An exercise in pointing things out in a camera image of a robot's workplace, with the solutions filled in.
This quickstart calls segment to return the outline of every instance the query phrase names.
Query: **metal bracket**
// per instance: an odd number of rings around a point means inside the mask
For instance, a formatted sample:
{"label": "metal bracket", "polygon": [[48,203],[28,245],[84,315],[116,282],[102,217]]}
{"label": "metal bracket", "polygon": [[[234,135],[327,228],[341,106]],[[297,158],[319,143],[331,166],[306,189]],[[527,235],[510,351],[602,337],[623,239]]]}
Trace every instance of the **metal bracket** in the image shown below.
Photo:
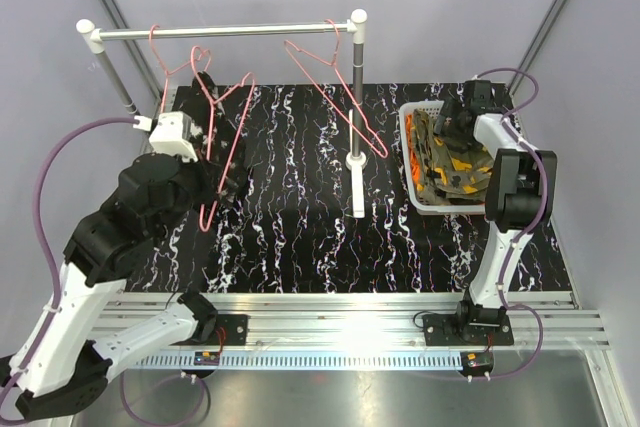
{"label": "metal bracket", "polygon": [[204,343],[197,343],[191,340],[179,342],[176,345],[207,345],[219,346],[218,334],[216,331],[220,328],[224,329],[226,337],[225,346],[244,346],[247,345],[247,330],[249,325],[249,316],[241,314],[218,314],[216,319],[216,327],[213,333]]}
{"label": "metal bracket", "polygon": [[505,316],[500,329],[491,326],[466,326],[462,332],[455,314],[426,314],[422,316],[424,340],[430,347],[474,346],[485,348],[489,345],[510,346],[514,344],[513,329],[509,317]]}

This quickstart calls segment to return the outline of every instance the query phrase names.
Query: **white rod stand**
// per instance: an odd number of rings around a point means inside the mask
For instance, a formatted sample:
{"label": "white rod stand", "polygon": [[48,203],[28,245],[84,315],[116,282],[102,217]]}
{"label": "white rod stand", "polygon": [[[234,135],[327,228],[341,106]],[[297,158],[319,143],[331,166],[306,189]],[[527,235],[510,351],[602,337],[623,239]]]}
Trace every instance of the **white rod stand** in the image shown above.
{"label": "white rod stand", "polygon": [[[353,122],[353,110],[349,111],[349,120]],[[350,151],[347,154],[347,168],[351,171],[351,197],[353,199],[353,216],[356,219],[364,218],[364,180],[362,171],[367,165],[367,156],[360,152],[358,157],[353,156],[353,129],[349,133]]]}
{"label": "white rod stand", "polygon": [[[364,102],[364,37],[367,13],[362,9],[354,10],[351,14],[351,23],[356,27],[353,34],[353,97],[357,104],[362,106]],[[351,125],[364,133],[364,120],[360,112],[354,106],[349,111]],[[364,186],[362,170],[367,164],[367,158],[360,149],[362,139],[357,132],[349,129],[349,155],[347,155],[347,168],[351,170],[351,189],[353,198],[353,216],[356,219],[364,217]]]}

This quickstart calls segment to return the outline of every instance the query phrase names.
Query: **pink wire hanger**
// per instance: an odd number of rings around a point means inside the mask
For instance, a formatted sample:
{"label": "pink wire hanger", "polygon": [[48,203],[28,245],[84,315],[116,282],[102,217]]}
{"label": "pink wire hanger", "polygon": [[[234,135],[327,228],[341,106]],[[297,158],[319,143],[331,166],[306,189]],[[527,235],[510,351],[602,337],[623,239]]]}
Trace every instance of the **pink wire hanger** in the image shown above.
{"label": "pink wire hanger", "polygon": [[[242,111],[242,117],[240,118],[240,124],[238,125],[238,129],[236,131],[236,136],[233,139],[233,145],[231,146],[231,150],[229,151],[229,157],[227,158],[227,163],[224,166],[224,171],[222,172],[222,177],[220,178],[220,183],[218,184],[218,194],[220,194],[220,192],[222,192],[222,188],[224,187],[224,183],[227,180],[227,174],[229,172],[229,167],[231,165],[231,161],[233,160],[233,154],[236,150],[236,146],[238,145],[238,141],[240,140],[240,136],[242,135],[242,127],[244,126],[244,121],[247,118],[247,113],[249,112],[249,106],[251,105],[251,99],[253,99],[253,92],[255,91],[256,88],[256,77],[255,75],[253,75],[252,72],[247,73],[242,80],[234,85],[232,88],[230,88],[229,90],[227,90],[227,92],[225,92],[225,94],[220,97],[219,99],[214,99],[211,94],[209,93],[209,89],[207,89],[207,86],[204,85],[204,82],[202,81],[202,79],[200,78],[200,76],[198,75],[198,67],[196,65],[196,62],[198,59],[196,59],[195,54],[196,51],[200,49],[200,47],[195,46],[191,49],[191,70],[193,70],[193,75],[196,77],[196,79],[198,79],[198,83],[200,84],[200,88],[202,89],[202,93],[205,95],[205,97],[207,98],[207,100],[209,101],[209,106],[211,107],[211,111],[209,113],[209,132],[208,132],[208,142],[207,142],[207,156],[206,159],[207,160],[211,160],[211,145],[213,144],[213,125],[215,123],[215,109],[216,109],[216,104],[222,102],[224,99],[226,99],[229,95],[231,95],[232,92],[234,92],[236,89],[238,89],[239,87],[244,87],[247,80],[249,78],[251,78],[251,89],[249,90],[249,95],[247,96],[247,101],[245,102],[244,105],[244,110]],[[211,229],[211,223],[213,222],[213,217],[215,215],[216,212],[216,208],[218,207],[218,201],[214,201],[213,205],[211,206],[211,212],[209,213],[209,217],[207,219],[207,222],[205,224],[204,222],[204,216],[205,216],[205,206],[204,204],[200,206],[200,218],[199,218],[199,224],[200,224],[200,230],[202,230],[203,232],[208,232],[209,229]]]}
{"label": "pink wire hanger", "polygon": [[[371,150],[373,152],[375,152],[379,157],[381,157],[383,159],[386,159],[389,156],[389,151],[387,150],[386,145],[384,145],[384,142],[382,142],[382,140],[380,139],[378,134],[373,129],[371,129],[371,127],[369,127],[369,121],[367,120],[367,117],[364,115],[364,112],[362,112],[362,107],[356,101],[353,93],[351,92],[351,89],[349,89],[349,87],[347,86],[347,83],[344,81],[344,78],[342,77],[342,75],[340,74],[340,71],[338,70],[337,58],[338,58],[338,51],[340,50],[340,31],[338,30],[338,28],[336,27],[336,24],[331,19],[327,19],[327,20],[325,20],[325,22],[333,25],[333,28],[334,28],[334,30],[336,32],[336,48],[333,51],[333,57],[332,57],[331,61],[321,59],[317,55],[312,54],[311,52],[309,52],[307,50],[301,49],[300,47],[298,47],[296,44],[294,44],[290,40],[285,40],[284,41],[284,48],[287,51],[287,54],[289,54],[289,57],[291,57],[291,59],[296,63],[296,65],[300,68],[300,70],[307,77],[307,79],[309,79],[311,81],[311,83],[314,85],[316,90],[318,92],[320,92],[322,94],[322,96],[325,98],[325,100],[327,102],[329,102],[329,104],[335,109],[335,111],[338,114],[340,114],[340,117],[342,117],[349,124],[349,126],[362,138],[362,140],[364,140],[367,143],[367,145],[369,147],[371,147]],[[338,108],[338,106],[333,102],[333,100],[331,100],[331,98],[329,98],[329,96],[326,94],[325,90],[323,88],[321,88],[318,85],[318,83],[313,79],[313,77],[311,77],[309,72],[307,72],[305,70],[305,68],[302,66],[300,61],[298,61],[298,59],[296,59],[296,57],[293,55],[293,52],[291,52],[289,50],[289,47],[293,47],[298,53],[305,54],[308,57],[311,57],[312,59],[317,60],[318,62],[321,62],[324,65],[328,65],[329,67],[333,67],[333,70],[335,71],[336,75],[338,76],[338,79],[340,80],[340,83],[342,84],[342,87],[344,87],[344,89],[347,91],[347,94],[351,98],[351,102],[353,102],[353,105],[355,105],[356,109],[358,109],[358,112],[360,112],[360,115],[362,116],[362,120],[364,121],[364,125],[365,125],[365,128],[366,128],[367,132],[369,132],[371,135],[373,135],[373,138],[376,140],[378,145],[380,145],[382,147],[382,151],[380,151],[377,147],[375,147],[369,141],[369,139],[367,139],[363,135],[363,133],[360,132],[360,130],[358,130],[353,125],[353,122],[351,122],[349,120],[349,117],[347,117],[347,115]]]}
{"label": "pink wire hanger", "polygon": [[[175,70],[169,70],[167,68],[166,64],[163,62],[162,58],[160,57],[160,54],[156,50],[156,47],[153,43],[153,31],[156,30],[158,27],[160,26],[158,24],[155,24],[151,26],[151,29],[149,29],[149,46],[151,47],[151,51],[153,52],[153,55],[155,55],[156,59],[158,60],[158,64],[160,64],[160,68],[164,72],[164,91],[162,92],[162,100],[160,101],[160,113],[162,114],[164,113],[164,107],[167,102],[167,92],[169,90],[169,78],[176,72],[179,72],[180,70],[189,66],[191,62],[185,62]],[[205,65],[204,67],[204,71],[206,72],[207,69],[209,69],[209,65],[211,64],[211,51],[209,51],[209,49],[202,50],[200,46],[197,46],[197,48],[200,51],[200,55],[196,59],[197,62],[200,62],[205,57],[208,58],[207,65]]]}
{"label": "pink wire hanger", "polygon": [[[207,142],[207,154],[206,154],[206,159],[207,160],[211,160],[211,145],[213,144],[213,126],[214,126],[214,123],[215,123],[215,106],[216,106],[216,104],[218,104],[219,102],[222,102],[224,99],[226,99],[237,88],[244,87],[246,82],[247,82],[247,80],[249,79],[249,77],[251,77],[251,79],[252,79],[252,81],[251,81],[251,90],[249,91],[249,96],[247,97],[247,102],[245,103],[244,110],[242,112],[242,118],[240,119],[240,124],[238,125],[236,136],[233,139],[233,145],[231,146],[231,150],[229,151],[229,157],[227,159],[227,163],[225,164],[224,171],[222,172],[222,177],[220,178],[220,183],[218,184],[218,194],[219,194],[220,192],[222,192],[222,188],[224,187],[224,183],[227,180],[227,174],[229,173],[229,168],[231,166],[231,161],[233,159],[233,154],[234,154],[234,152],[236,150],[236,146],[238,145],[238,141],[240,140],[240,136],[242,134],[242,127],[244,126],[244,122],[245,122],[245,119],[247,117],[247,113],[249,111],[249,106],[251,105],[251,99],[253,98],[253,93],[254,93],[255,87],[256,87],[255,75],[253,75],[253,73],[249,72],[248,74],[246,74],[242,78],[242,81],[240,83],[238,83],[235,86],[233,86],[222,97],[220,97],[219,99],[216,100],[211,96],[211,94],[209,93],[209,90],[207,89],[206,85],[204,85],[204,82],[202,81],[202,79],[198,75],[198,66],[197,66],[198,62],[202,61],[204,58],[207,58],[207,64],[205,65],[205,67],[203,69],[203,72],[206,72],[209,69],[209,66],[211,65],[211,60],[212,60],[211,51],[209,49],[203,50],[202,47],[200,47],[199,45],[196,45],[191,49],[191,56],[190,56],[188,62],[185,62],[184,64],[182,64],[177,69],[169,70],[167,68],[166,64],[162,61],[162,58],[160,57],[160,54],[156,50],[155,45],[153,43],[153,31],[155,29],[157,29],[158,27],[159,27],[158,25],[153,25],[151,27],[151,29],[149,30],[149,45],[151,47],[151,51],[153,52],[153,55],[155,55],[156,59],[158,60],[158,63],[160,64],[160,67],[162,68],[162,71],[164,72],[164,75],[165,75],[164,92],[162,94],[162,100],[160,101],[160,113],[162,114],[164,112],[164,109],[165,109],[165,104],[166,104],[166,100],[167,100],[167,91],[169,90],[169,78],[172,75],[174,75],[176,72],[178,72],[178,71],[180,71],[180,70],[182,70],[185,67],[190,65],[191,66],[191,70],[193,71],[193,75],[195,76],[196,79],[198,79],[198,83],[200,84],[200,88],[202,89],[202,92],[206,96],[207,100],[209,101],[209,106],[211,107],[211,111],[210,111],[210,114],[209,114],[209,130],[208,130],[208,138],[207,138],[208,139],[208,142]],[[204,222],[205,206],[204,206],[204,204],[200,206],[199,225],[200,225],[200,229],[203,232],[208,232],[209,229],[211,229],[211,223],[213,222],[213,217],[215,216],[215,212],[216,212],[217,206],[218,206],[218,201],[216,200],[216,201],[214,201],[213,205],[211,206],[211,212],[209,213],[209,218],[207,219],[206,224]]]}

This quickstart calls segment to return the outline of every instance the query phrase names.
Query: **camouflage fabric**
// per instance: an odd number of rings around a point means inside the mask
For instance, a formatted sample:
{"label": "camouflage fabric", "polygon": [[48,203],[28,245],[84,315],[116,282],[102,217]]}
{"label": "camouflage fabric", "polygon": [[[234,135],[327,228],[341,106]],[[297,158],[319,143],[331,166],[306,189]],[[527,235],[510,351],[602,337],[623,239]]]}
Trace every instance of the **camouflage fabric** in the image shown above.
{"label": "camouflage fabric", "polygon": [[493,159],[486,151],[458,152],[434,135],[435,119],[416,110],[411,121],[411,144],[420,163],[416,194],[431,205],[481,203],[491,178]]}

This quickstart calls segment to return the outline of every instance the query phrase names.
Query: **black tabletop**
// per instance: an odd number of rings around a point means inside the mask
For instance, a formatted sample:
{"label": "black tabletop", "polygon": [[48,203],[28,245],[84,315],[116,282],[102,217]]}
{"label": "black tabletop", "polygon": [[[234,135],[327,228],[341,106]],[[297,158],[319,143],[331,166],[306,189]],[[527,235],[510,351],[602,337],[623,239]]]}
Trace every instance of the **black tabletop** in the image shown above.
{"label": "black tabletop", "polygon": [[[421,216],[407,194],[398,109],[459,96],[462,84],[365,86],[365,113],[389,149],[369,149],[364,219],[352,217],[348,125],[312,86],[260,86],[244,137],[249,192],[208,233],[188,214],[129,290],[165,292],[447,292],[473,279],[489,225],[483,216]],[[339,86],[327,86],[346,111]],[[224,102],[238,120],[248,89]],[[511,290],[570,290],[553,228],[536,229]]]}

